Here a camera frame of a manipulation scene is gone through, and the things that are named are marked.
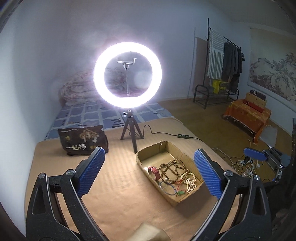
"package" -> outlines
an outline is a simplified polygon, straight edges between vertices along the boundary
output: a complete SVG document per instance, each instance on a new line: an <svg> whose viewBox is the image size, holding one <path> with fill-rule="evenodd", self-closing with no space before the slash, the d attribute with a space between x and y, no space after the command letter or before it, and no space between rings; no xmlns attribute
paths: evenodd
<svg viewBox="0 0 296 241"><path fill-rule="evenodd" d="M245 100L250 101L261 108L265 108L266 103L267 103L267 100L263 100L255 95L252 95L251 93L246 94Z"/></svg>
<svg viewBox="0 0 296 241"><path fill-rule="evenodd" d="M264 111L263 108L261 108L261 107L255 105L254 103L252 103L252 102L250 102L250 101L243 100L242 102L243 102L244 104L246 104L246 105L252 107L253 109L259 111L260 113L262 113L262 112Z"/></svg>
<svg viewBox="0 0 296 241"><path fill-rule="evenodd" d="M190 197L193 193L195 193L203 184L203 178L201 177L194 161L187 156L185 153L180 151L174 144L169 141L161 141L157 144L148 146L137 153L137 164L142 169L143 173L148 177L148 179L153 183L156 189L164 196L164 198L172 205L176 206L178 203L182 202L183 200ZM187 192L186 184L181 184L179 190L186 190L183 195L168 195L166 194L159 186L159 181L155 180L155 176L153 173L149 174L150 172L147 170L148 167L156 167L159 168L160 164L162 163L169 163L175 159L181 160L187 169L192 172L196 177L195 185L196 187L193 189L192 192ZM176 177L171 172L167 172L167 175L170 178Z"/></svg>
<svg viewBox="0 0 296 241"><path fill-rule="evenodd" d="M228 86L227 82L221 80L213 80L214 94L225 94Z"/></svg>
<svg viewBox="0 0 296 241"><path fill-rule="evenodd" d="M68 155L90 155L97 146L102 147L107 153L108 140L102 125L58 129L63 149Z"/></svg>
<svg viewBox="0 0 296 241"><path fill-rule="evenodd" d="M263 95L262 93L258 92L258 91L255 91L255 90L250 90L250 93L252 95L255 95L257 97L259 97L260 99L262 100L265 100L266 99L266 95Z"/></svg>

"illuminated ring light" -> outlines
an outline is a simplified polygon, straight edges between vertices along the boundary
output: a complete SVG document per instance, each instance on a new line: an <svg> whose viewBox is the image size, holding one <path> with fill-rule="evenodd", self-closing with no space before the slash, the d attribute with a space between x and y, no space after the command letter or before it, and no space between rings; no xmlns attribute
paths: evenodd
<svg viewBox="0 0 296 241"><path fill-rule="evenodd" d="M152 80L148 89L137 97L117 97L106 86L104 73L108 63L119 54L137 52L143 55L152 68ZM97 59L94 66L94 85L100 96L112 105L121 108L134 108L146 103L157 92L162 78L162 70L157 56L146 46L134 42L122 42L107 48Z"/></svg>

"red watch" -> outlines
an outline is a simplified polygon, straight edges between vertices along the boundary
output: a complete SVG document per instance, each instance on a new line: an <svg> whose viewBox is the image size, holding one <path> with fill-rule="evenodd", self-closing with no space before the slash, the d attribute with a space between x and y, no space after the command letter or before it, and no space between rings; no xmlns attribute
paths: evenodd
<svg viewBox="0 0 296 241"><path fill-rule="evenodd" d="M153 167L153 166L148 167L148 173L150 175L154 174L154 176L155 176L154 181L158 181L160 179L160 174L159 174L156 167Z"/></svg>

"small table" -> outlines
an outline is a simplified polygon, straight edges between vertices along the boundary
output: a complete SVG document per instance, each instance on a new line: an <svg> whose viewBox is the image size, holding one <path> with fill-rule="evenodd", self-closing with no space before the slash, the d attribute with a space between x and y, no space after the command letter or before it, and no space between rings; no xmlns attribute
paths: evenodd
<svg viewBox="0 0 296 241"><path fill-rule="evenodd" d="M260 113L252 107L244 104L243 100L240 99L232 102L228 106L223 117L232 117L235 121L239 121L247 127L253 134L255 134L253 142L257 144L258 138L264 127L267 125L270 115L271 110L264 108L264 111Z"/></svg>

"blue bracelet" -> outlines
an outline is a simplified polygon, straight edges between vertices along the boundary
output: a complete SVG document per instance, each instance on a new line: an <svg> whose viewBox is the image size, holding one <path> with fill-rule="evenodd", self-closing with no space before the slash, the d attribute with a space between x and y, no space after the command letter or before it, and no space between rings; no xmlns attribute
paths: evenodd
<svg viewBox="0 0 296 241"><path fill-rule="evenodd" d="M166 185L168 185L168 186L171 186L173 189L174 189L174 194L170 194L170 193L167 193L165 190L164 190L164 188L161 186L161 184L162 183L165 183ZM175 189L175 187L172 185L172 184L170 184L170 183L168 183L168 182L160 182L159 183L159 187L160 187L160 189L165 193L165 194L167 194L167 195L171 195L171 196L174 196L176 193L177 193L177 190Z"/></svg>

